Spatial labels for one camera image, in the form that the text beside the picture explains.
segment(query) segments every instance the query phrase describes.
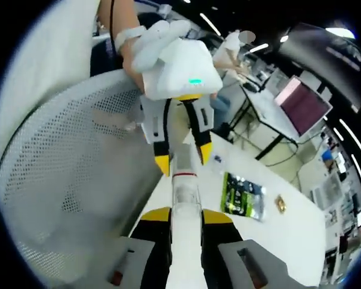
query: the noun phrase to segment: green led light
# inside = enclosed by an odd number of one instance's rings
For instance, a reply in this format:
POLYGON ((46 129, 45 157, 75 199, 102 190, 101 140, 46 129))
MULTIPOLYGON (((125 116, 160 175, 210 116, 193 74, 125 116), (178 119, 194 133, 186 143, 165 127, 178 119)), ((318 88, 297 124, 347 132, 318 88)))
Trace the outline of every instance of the green led light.
POLYGON ((189 79, 188 82, 190 82, 191 84, 197 84, 197 83, 201 83, 202 80, 200 80, 200 79, 189 79))

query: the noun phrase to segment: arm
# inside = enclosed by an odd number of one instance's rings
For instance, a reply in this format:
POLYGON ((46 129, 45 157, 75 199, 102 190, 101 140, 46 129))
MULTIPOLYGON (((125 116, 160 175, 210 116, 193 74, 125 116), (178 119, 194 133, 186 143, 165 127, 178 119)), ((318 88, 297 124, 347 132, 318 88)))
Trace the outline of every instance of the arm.
MULTIPOLYGON (((112 0, 101 0, 98 16, 102 24, 110 29, 110 12, 112 0)), ((134 0, 115 0, 113 11, 113 36, 129 28, 140 26, 137 12, 135 11, 134 0)), ((123 68, 126 73, 136 82, 137 86, 144 92, 144 82, 142 75, 132 70, 132 48, 136 39, 127 40, 120 48, 120 54, 123 57, 123 68)))
POLYGON ((234 66, 239 66, 238 60, 234 57, 234 52, 230 49, 225 48, 226 53, 229 55, 229 58, 234 66))
POLYGON ((250 74, 250 69, 247 66, 243 66, 243 67, 242 66, 234 66, 233 64, 227 64, 227 63, 215 61, 214 67, 216 69, 233 69, 237 73, 242 74, 244 76, 250 74))

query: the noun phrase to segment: white robotic arm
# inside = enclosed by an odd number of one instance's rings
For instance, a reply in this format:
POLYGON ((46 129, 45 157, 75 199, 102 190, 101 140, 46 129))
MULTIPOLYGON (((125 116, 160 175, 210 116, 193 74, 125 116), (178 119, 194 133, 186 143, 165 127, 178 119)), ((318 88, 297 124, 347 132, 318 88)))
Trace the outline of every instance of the white robotic arm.
POLYGON ((190 30, 187 20, 157 22, 134 43, 132 68, 142 73, 145 95, 141 105, 142 124, 148 143, 153 143, 155 161, 165 175, 170 174, 167 134, 169 101, 181 101, 190 118, 190 126, 202 164, 209 159, 212 145, 213 110, 209 95, 222 88, 212 57, 204 43, 182 39, 190 30))

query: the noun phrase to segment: green package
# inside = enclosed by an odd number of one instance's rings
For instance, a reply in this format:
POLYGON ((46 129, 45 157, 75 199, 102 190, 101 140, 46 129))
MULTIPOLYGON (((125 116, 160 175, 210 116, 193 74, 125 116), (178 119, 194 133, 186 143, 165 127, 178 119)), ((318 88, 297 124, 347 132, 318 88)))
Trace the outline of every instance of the green package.
POLYGON ((264 218, 265 189, 227 172, 223 179, 222 212, 261 221, 264 218))

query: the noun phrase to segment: ceiling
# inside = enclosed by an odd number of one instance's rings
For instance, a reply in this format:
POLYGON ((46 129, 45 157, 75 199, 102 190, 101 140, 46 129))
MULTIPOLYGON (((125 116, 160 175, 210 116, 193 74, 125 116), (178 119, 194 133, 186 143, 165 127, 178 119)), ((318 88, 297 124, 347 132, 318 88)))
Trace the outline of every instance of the ceiling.
POLYGON ((159 4, 170 4, 173 10, 211 31, 211 27, 200 17, 205 14, 225 37, 235 29, 253 31, 256 43, 283 36, 286 30, 298 22, 329 27, 340 20, 356 34, 361 6, 345 7, 336 1, 258 1, 258 0, 154 0, 159 4))

